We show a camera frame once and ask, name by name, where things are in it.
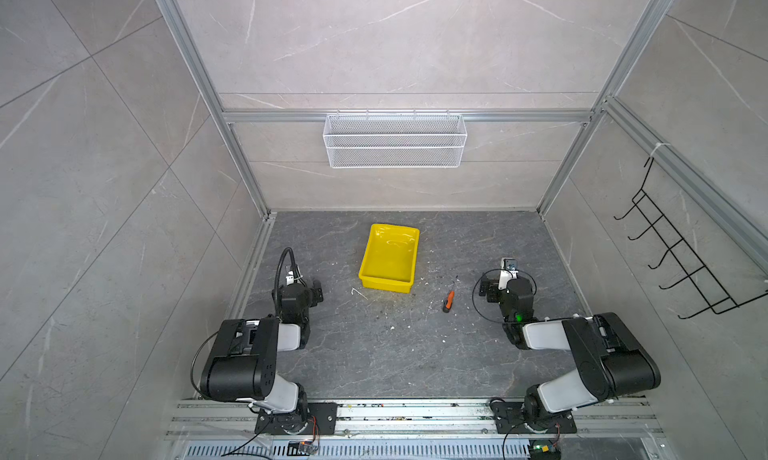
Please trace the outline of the orange handled screwdriver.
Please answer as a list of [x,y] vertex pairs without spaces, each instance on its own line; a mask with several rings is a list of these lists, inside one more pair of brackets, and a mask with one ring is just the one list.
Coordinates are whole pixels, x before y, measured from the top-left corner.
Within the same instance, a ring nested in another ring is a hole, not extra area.
[[455,276],[453,281],[452,281],[450,290],[449,290],[448,294],[446,295],[446,297],[445,297],[445,299],[444,299],[444,301],[442,303],[442,312],[443,313],[449,313],[451,311],[452,307],[453,307],[454,298],[455,298],[455,294],[456,294],[456,286],[457,286],[458,281],[459,281],[458,277]]

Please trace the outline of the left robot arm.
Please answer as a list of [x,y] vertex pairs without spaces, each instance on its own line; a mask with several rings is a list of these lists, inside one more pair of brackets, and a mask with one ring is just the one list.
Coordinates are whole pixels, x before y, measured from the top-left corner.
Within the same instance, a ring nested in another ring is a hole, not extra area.
[[277,315],[222,322],[197,387],[213,401],[249,402],[270,414],[306,417],[306,392],[277,373],[277,357],[306,347],[309,310],[323,301],[322,286],[298,281],[273,294]]

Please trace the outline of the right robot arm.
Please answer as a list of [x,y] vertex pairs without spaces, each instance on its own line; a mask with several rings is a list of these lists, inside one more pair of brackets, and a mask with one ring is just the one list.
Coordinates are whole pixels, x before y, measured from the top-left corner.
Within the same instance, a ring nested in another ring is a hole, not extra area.
[[473,293],[499,306],[498,324],[516,348],[565,351],[573,358],[573,370],[526,391],[523,417],[530,424],[661,384],[656,362],[615,313],[539,320],[537,285],[519,270],[488,271]]

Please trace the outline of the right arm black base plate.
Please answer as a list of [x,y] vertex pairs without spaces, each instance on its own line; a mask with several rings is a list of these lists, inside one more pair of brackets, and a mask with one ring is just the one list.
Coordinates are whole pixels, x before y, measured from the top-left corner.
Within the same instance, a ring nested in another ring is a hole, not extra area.
[[549,413],[522,401],[493,398],[488,404],[499,434],[575,434],[570,411]]

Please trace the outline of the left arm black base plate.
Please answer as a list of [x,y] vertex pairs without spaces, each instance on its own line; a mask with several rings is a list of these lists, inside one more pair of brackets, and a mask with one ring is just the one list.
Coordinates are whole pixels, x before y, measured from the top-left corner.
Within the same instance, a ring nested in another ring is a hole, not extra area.
[[333,402],[300,404],[290,413],[258,413],[255,433],[272,435],[333,435],[339,405]]

